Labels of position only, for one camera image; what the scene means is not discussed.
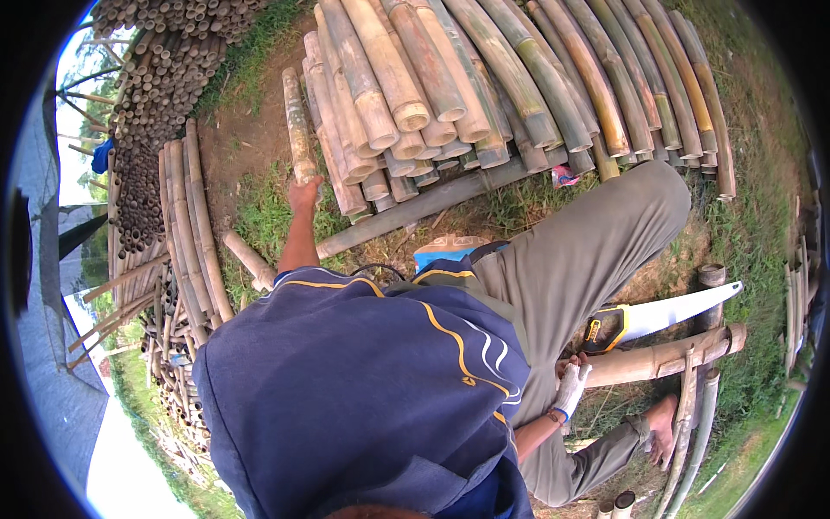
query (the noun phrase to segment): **navy blue shirt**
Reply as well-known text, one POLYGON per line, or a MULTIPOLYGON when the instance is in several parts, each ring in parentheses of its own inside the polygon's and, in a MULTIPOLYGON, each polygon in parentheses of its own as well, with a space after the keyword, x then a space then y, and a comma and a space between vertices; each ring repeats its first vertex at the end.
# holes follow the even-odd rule
POLYGON ((249 518, 360 503, 532 517, 510 426, 524 343, 467 259, 385 291, 289 272, 198 351, 212 460, 249 518))

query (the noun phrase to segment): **white glove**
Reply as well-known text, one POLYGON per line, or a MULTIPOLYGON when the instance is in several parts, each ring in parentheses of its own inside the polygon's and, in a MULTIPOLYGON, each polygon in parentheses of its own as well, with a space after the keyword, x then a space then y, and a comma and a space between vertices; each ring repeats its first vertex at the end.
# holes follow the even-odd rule
POLYGON ((582 393, 585 391, 585 382, 588 380, 588 373, 593 369, 593 366, 584 362, 581 366, 568 363, 565 366, 565 374, 559 382, 559 391, 556 394, 554 404, 550 406, 552 409, 557 409, 565 414, 565 422, 570 420, 570 417, 576 410, 576 404, 582 398, 582 393))

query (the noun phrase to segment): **olive green pants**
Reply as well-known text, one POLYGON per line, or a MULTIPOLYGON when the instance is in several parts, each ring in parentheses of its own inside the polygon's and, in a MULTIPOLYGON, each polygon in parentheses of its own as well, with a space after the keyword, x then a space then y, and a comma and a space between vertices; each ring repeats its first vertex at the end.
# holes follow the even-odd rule
MULTIPOLYGON (((690 206, 680 175, 664 162, 646 162, 476 262, 473 269, 487 294, 510 303, 527 332, 530 376, 514 428, 553 403, 554 364, 570 337, 637 269, 660 255, 686 225, 690 206)), ((568 454, 557 431, 520 470, 537 499, 562 506, 624 467, 648 434, 643 417, 627 417, 591 446, 568 454)))

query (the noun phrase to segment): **bare foot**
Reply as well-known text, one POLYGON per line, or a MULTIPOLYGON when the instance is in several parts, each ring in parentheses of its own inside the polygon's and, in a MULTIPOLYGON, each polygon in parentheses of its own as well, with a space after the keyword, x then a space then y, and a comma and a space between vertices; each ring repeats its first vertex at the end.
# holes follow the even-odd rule
POLYGON ((670 394, 643 413, 643 416, 648 420, 649 428, 654 431, 652 465, 657 465, 660 458, 671 453, 671 423, 674 419, 675 409, 677 409, 677 397, 670 394))

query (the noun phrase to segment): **hand saw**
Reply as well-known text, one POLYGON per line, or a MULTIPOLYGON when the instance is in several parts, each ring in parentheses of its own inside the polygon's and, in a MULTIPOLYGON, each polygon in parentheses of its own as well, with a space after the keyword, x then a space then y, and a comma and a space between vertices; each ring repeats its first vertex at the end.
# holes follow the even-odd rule
POLYGON ((663 330, 709 310, 736 295, 743 288, 743 282, 732 282, 693 294, 641 305, 604 306, 591 317, 582 351, 604 353, 621 342, 663 330))

